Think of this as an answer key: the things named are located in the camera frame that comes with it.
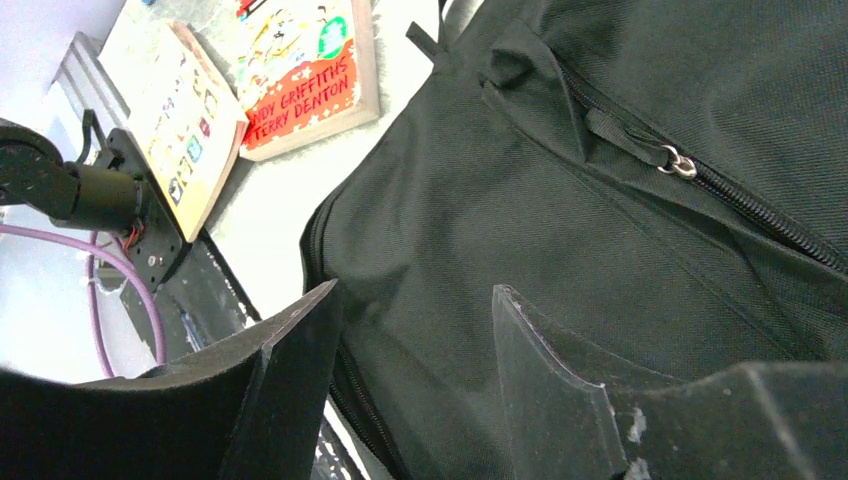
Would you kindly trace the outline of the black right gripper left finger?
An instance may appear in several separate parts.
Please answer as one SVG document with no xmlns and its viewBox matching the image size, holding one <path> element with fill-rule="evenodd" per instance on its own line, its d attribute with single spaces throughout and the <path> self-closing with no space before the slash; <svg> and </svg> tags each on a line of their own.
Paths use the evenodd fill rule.
<svg viewBox="0 0 848 480">
<path fill-rule="evenodd" d="M 1 375 L 5 479 L 306 479 L 342 327 L 324 282 L 136 378 Z"/>
</svg>

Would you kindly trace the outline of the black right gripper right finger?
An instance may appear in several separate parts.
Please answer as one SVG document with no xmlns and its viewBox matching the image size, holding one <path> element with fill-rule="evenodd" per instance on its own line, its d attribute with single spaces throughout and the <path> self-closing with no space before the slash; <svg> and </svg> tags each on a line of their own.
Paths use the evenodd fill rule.
<svg viewBox="0 0 848 480">
<path fill-rule="evenodd" d="M 743 362 L 685 382 L 492 296 L 518 479 L 843 479 L 847 366 Z"/>
</svg>

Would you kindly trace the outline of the black student backpack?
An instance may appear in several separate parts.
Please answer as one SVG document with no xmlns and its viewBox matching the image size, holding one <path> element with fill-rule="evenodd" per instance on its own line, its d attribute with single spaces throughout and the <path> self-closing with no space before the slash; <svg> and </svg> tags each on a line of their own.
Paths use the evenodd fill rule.
<svg viewBox="0 0 848 480">
<path fill-rule="evenodd" d="M 486 1 L 301 239 L 374 479 L 518 479 L 492 296 L 692 382 L 847 366 L 847 5 Z"/>
</svg>

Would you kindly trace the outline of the yellow picture book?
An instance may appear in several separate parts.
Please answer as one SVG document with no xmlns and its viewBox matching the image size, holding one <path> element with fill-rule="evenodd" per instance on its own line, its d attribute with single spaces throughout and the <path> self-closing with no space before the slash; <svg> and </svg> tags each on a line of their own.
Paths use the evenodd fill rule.
<svg viewBox="0 0 848 480">
<path fill-rule="evenodd" d="M 238 157 L 245 112 L 183 22 L 154 20 L 101 59 L 166 205 L 183 237 L 194 241 Z"/>
</svg>

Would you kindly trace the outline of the red colourful book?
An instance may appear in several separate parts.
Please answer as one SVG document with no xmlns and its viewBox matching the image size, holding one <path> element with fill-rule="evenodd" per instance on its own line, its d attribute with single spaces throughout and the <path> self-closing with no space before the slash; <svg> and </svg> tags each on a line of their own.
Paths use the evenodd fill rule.
<svg viewBox="0 0 848 480">
<path fill-rule="evenodd" d="M 264 161 L 380 116 L 368 1 L 243 1 L 235 88 L 242 158 Z"/>
</svg>

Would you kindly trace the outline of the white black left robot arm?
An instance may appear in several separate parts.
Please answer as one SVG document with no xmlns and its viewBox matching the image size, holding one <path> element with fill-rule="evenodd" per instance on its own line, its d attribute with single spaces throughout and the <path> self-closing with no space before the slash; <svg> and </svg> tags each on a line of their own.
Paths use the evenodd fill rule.
<svg viewBox="0 0 848 480">
<path fill-rule="evenodd" d="M 63 228 L 116 231 L 146 213 L 146 182 L 129 173 L 65 162 L 42 134 L 1 121 L 1 204 L 27 205 Z"/>
</svg>

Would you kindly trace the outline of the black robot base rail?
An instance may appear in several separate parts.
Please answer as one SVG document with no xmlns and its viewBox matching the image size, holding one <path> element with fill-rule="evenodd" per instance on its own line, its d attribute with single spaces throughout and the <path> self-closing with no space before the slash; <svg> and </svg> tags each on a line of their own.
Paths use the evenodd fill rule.
<svg viewBox="0 0 848 480">
<path fill-rule="evenodd" d="M 143 183 L 143 216 L 117 232 L 129 260 L 155 302 L 173 360 L 194 353 L 260 321 L 259 312 L 207 231 L 183 239 L 173 215 L 154 198 L 152 172 L 128 130 L 129 109 L 98 55 L 102 42 L 74 35 L 54 83 L 83 125 L 86 164 L 130 174 Z"/>
</svg>

